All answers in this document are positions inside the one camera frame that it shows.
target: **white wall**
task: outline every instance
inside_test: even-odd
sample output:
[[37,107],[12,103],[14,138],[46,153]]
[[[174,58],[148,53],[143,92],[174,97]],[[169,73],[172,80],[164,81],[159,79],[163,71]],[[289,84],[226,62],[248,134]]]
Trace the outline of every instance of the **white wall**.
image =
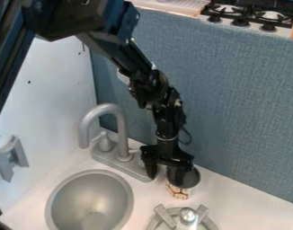
[[93,86],[89,50],[78,39],[33,41],[0,117],[0,146],[19,137],[31,167],[16,166],[11,183],[0,177],[3,211],[77,147],[78,123],[96,105]]

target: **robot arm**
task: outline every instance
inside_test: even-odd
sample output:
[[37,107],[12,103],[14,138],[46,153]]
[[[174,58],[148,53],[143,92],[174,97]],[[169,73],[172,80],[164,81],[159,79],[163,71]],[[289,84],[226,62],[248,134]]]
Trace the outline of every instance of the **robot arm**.
[[[139,108],[148,107],[153,112],[157,145],[141,147],[148,176],[154,179],[157,164],[165,164],[168,177],[171,177],[168,179],[175,186],[196,185],[200,176],[193,167],[193,156],[183,152],[178,145],[179,132],[186,123],[180,94],[169,85],[164,73],[152,68],[152,63],[135,45],[132,32],[140,14],[134,5],[123,0],[26,0],[22,5],[20,2],[13,0],[9,9],[19,15],[16,22],[23,21],[21,29],[9,32],[31,32],[49,41],[75,35],[92,51],[107,57],[129,78],[129,92]],[[15,57],[17,66],[22,64],[24,55]],[[5,81],[13,79],[8,72],[0,71],[0,74],[4,75]],[[8,93],[10,89],[1,87],[0,93]]]

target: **silver faucet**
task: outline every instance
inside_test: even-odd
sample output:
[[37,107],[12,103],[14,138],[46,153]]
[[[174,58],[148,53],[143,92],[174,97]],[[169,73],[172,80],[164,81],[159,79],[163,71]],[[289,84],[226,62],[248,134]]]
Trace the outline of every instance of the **silver faucet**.
[[80,123],[78,130],[78,143],[80,148],[88,148],[90,143],[89,130],[92,123],[105,114],[113,114],[117,118],[118,122],[118,133],[119,133],[119,144],[117,159],[121,162],[130,161],[133,155],[129,154],[129,136],[127,130],[126,116],[123,109],[111,103],[105,103],[96,106],[94,109],[89,111]]

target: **sink basin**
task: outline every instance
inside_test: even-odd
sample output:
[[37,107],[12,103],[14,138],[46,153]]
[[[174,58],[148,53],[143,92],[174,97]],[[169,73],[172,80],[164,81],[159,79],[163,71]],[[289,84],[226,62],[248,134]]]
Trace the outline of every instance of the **sink basin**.
[[90,170],[61,182],[49,197],[45,215],[51,230],[120,230],[133,202],[129,184],[118,174]]

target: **gray knob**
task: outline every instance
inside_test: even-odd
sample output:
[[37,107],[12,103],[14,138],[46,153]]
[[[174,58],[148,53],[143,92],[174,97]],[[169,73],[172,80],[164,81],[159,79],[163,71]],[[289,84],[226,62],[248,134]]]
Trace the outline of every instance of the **gray knob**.
[[196,223],[198,215],[195,210],[187,207],[181,209],[179,217],[182,224],[185,226],[192,226]]
[[109,152],[113,149],[113,143],[108,137],[108,133],[106,131],[101,132],[101,138],[98,145],[101,152]]

